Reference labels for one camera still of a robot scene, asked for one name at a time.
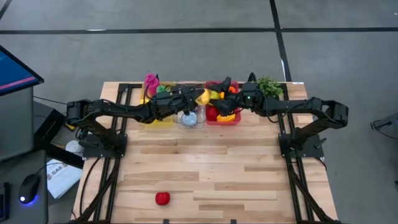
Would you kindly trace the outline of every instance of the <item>wooden table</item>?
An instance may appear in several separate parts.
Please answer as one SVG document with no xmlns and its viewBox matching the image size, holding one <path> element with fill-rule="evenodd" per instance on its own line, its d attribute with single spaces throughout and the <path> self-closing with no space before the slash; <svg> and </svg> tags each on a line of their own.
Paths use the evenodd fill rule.
<svg viewBox="0 0 398 224">
<path fill-rule="evenodd" d="M 105 82 L 101 98 L 115 101 L 119 84 Z M 303 84 L 287 83 L 287 88 L 291 100 L 307 98 Z M 134 89 L 132 105 L 139 104 L 140 92 Z M 111 117 L 98 121 L 111 126 Z M 312 117 L 294 115 L 294 121 L 298 127 L 305 126 Z M 113 223 L 161 223 L 165 218 L 171 223 L 230 223 L 231 219 L 238 223 L 295 223 L 286 164 L 277 140 L 279 125 L 267 118 L 244 110 L 236 126 L 205 125 L 191 130 L 174 124 L 167 129 L 148 128 L 129 119 L 126 133 L 128 145 L 120 165 Z M 82 180 L 94 160 L 85 162 Z M 98 191 L 103 160 L 90 175 L 83 210 Z M 310 193 L 327 215 L 337 219 L 324 166 L 312 158 L 303 163 Z M 83 181 L 73 208 L 76 214 L 82 185 Z M 155 194 L 164 191 L 170 192 L 172 199 L 161 207 L 155 203 Z"/>
</svg>

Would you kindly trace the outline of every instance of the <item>monitor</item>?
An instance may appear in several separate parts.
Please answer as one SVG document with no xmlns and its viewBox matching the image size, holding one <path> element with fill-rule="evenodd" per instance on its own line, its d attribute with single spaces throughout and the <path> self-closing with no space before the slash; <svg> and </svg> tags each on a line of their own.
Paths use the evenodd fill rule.
<svg viewBox="0 0 398 224">
<path fill-rule="evenodd" d="M 0 45 L 0 96 L 43 82 L 42 77 Z"/>
</svg>

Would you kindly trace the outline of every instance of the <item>concrete floor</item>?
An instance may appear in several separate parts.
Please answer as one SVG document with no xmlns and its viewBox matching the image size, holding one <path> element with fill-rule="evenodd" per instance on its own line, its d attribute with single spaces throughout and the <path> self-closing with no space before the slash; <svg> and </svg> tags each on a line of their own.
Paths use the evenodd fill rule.
<svg viewBox="0 0 398 224">
<path fill-rule="evenodd" d="M 398 27 L 394 0 L 276 3 L 283 28 Z M 273 25 L 268 0 L 12 0 L 0 20 L 0 30 Z M 398 32 L 289 33 L 284 42 L 293 81 L 305 82 L 310 96 L 350 108 L 347 128 L 322 133 L 339 219 L 396 223 L 398 142 L 369 123 L 398 112 Z M 0 44 L 44 77 L 35 95 L 59 101 L 96 99 L 104 81 L 139 81 L 148 72 L 163 80 L 246 80 L 249 72 L 284 80 L 271 32 L 0 35 Z M 69 219 L 75 192 L 50 203 L 49 223 Z"/>
</svg>

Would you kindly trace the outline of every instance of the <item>green leaves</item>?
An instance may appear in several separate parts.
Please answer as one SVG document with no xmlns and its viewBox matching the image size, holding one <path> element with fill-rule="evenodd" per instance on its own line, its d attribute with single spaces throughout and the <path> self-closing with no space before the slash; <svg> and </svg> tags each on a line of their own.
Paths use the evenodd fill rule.
<svg viewBox="0 0 398 224">
<path fill-rule="evenodd" d="M 258 79 L 257 84 L 259 84 L 260 90 L 263 91 L 267 97 L 273 98 L 283 94 L 280 84 L 269 77 Z"/>
</svg>

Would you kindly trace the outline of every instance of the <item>computer mouse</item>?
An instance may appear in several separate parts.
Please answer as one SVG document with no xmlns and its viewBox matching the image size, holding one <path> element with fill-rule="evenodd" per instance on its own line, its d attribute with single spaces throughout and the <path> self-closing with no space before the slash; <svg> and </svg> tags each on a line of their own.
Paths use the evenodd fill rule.
<svg viewBox="0 0 398 224">
<path fill-rule="evenodd" d="M 37 189 L 39 188 L 40 176 L 38 174 L 31 174 L 25 177 L 19 187 L 19 201 L 23 204 L 30 203 L 35 199 Z"/>
</svg>

